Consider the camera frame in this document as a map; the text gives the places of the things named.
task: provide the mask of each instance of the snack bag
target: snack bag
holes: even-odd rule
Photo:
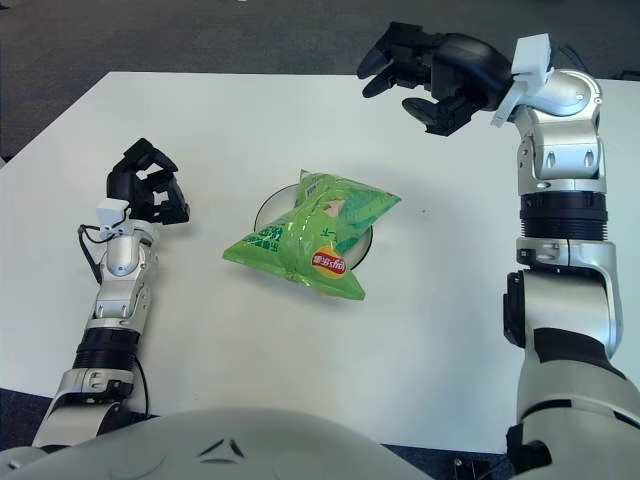
[[[324,173],[302,171],[295,207],[225,250],[223,258],[354,300],[364,290],[343,255],[400,198]]]

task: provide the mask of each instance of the table surface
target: table surface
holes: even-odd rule
[[[602,82],[610,238],[626,333],[614,364],[640,380],[640,257],[631,193],[640,85]],[[502,337],[520,231],[515,128],[490,114],[423,134],[394,89],[342,76],[110,73],[0,171],[0,386],[51,396],[97,286],[78,248],[105,179],[146,137],[180,168],[189,224],[161,227],[142,341],[151,409],[245,405],[333,419],[376,441],[500,452],[522,351]],[[301,168],[403,201],[355,273],[363,302],[223,261]],[[133,398],[142,407],[141,388]]]

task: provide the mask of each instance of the floor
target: floor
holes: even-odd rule
[[[103,75],[121,71],[353,74],[397,20],[481,38],[510,56],[549,32],[591,73],[640,69],[636,0],[1,0],[0,156],[11,157]],[[558,56],[556,65],[570,67]],[[28,444],[48,399],[0,390],[0,450]],[[436,478],[456,452],[390,447]],[[501,465],[494,478],[507,478]]]

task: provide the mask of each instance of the silver robot arm segment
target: silver robot arm segment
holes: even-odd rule
[[[73,368],[62,376],[35,436],[36,447],[75,445],[127,422],[124,402],[133,391],[137,346],[151,303],[157,234],[150,223],[127,217],[128,202],[106,199],[99,211],[110,207],[120,219],[103,223],[102,230],[118,223],[122,232],[107,242],[95,307]]]
[[[523,98],[511,116],[522,138],[516,259],[529,268],[508,276],[505,295],[505,335],[525,351],[509,455],[518,478],[637,478],[640,394],[609,361],[622,311],[606,241],[602,92],[582,72],[555,70],[538,95],[567,101]]]

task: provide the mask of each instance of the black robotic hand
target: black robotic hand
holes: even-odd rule
[[[494,111],[512,83],[511,62],[492,46],[457,33],[430,35],[418,25],[392,22],[358,67],[358,78],[376,74],[366,98],[394,85],[425,90],[438,100],[407,98],[402,106],[427,127],[448,136],[478,110]]]
[[[160,170],[145,179],[138,177],[138,172],[153,164]],[[173,175],[177,171],[178,167],[169,157],[141,138],[124,152],[124,158],[107,177],[107,197],[128,201],[132,219],[164,225],[188,222],[189,205]],[[167,200],[156,205],[153,192],[167,192]]]

